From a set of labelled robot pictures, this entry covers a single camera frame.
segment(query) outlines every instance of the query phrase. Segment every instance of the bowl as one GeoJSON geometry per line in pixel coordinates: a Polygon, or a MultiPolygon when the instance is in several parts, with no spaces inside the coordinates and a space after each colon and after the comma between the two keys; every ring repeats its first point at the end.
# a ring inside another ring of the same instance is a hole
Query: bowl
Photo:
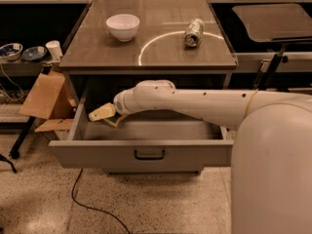
{"type": "Polygon", "coordinates": [[[0,58],[13,61],[20,58],[22,44],[9,43],[0,48],[0,58]]]}
{"type": "Polygon", "coordinates": [[[21,54],[21,58],[27,61],[39,62],[46,58],[48,50],[43,46],[31,47],[21,54]]]}
{"type": "Polygon", "coordinates": [[[130,14],[119,14],[106,21],[108,31],[121,42],[128,42],[138,32],[139,18],[130,14]]]}

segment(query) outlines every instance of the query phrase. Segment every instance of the cardboard box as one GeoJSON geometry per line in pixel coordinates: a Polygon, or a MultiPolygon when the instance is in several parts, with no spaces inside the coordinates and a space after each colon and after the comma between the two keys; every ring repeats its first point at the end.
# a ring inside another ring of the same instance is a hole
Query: cardboard box
{"type": "Polygon", "coordinates": [[[74,102],[62,73],[40,74],[19,113],[41,119],[73,117],[74,102]]]}

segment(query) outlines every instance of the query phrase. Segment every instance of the metal bowl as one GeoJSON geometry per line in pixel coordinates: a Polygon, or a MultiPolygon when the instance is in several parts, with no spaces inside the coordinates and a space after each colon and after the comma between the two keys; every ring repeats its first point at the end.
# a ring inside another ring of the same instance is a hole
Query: metal bowl
{"type": "Polygon", "coordinates": [[[21,58],[27,61],[39,62],[46,58],[48,50],[43,46],[31,47],[21,54],[21,58]]]}
{"type": "Polygon", "coordinates": [[[10,43],[0,48],[0,58],[13,61],[20,58],[22,44],[10,43]]]}

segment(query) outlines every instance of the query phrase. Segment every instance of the white cable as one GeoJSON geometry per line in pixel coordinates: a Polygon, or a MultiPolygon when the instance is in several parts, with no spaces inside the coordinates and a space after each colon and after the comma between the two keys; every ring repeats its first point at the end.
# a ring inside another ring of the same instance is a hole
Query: white cable
{"type": "Polygon", "coordinates": [[[1,93],[2,95],[4,95],[5,97],[7,97],[7,98],[8,98],[9,100],[11,100],[11,101],[18,101],[18,100],[20,100],[21,98],[24,97],[23,90],[21,89],[21,87],[20,87],[19,84],[17,84],[17,83],[15,83],[14,81],[12,81],[11,78],[5,73],[5,71],[4,71],[4,69],[3,69],[3,66],[2,66],[2,60],[3,60],[3,59],[0,58],[0,66],[1,66],[1,71],[2,71],[2,73],[8,78],[8,80],[9,80],[13,85],[19,87],[21,96],[18,97],[18,98],[12,98],[12,97],[10,97],[10,96],[8,95],[7,92],[3,92],[3,91],[0,90],[0,93],[1,93]]]}

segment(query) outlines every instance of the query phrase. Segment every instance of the speckled floor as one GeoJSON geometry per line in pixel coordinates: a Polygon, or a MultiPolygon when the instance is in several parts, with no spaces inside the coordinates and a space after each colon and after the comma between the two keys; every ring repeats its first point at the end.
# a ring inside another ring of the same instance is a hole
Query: speckled floor
{"type": "MultiPolygon", "coordinates": [[[[9,156],[16,135],[0,135],[9,156]]],[[[78,169],[62,168],[45,136],[26,137],[13,160],[18,173],[0,163],[0,227],[5,234],[127,233],[109,214],[75,204],[71,190],[78,169]]],[[[75,190],[78,202],[109,211],[132,233],[230,234],[230,168],[200,175],[108,175],[85,169],[75,190]]]]}

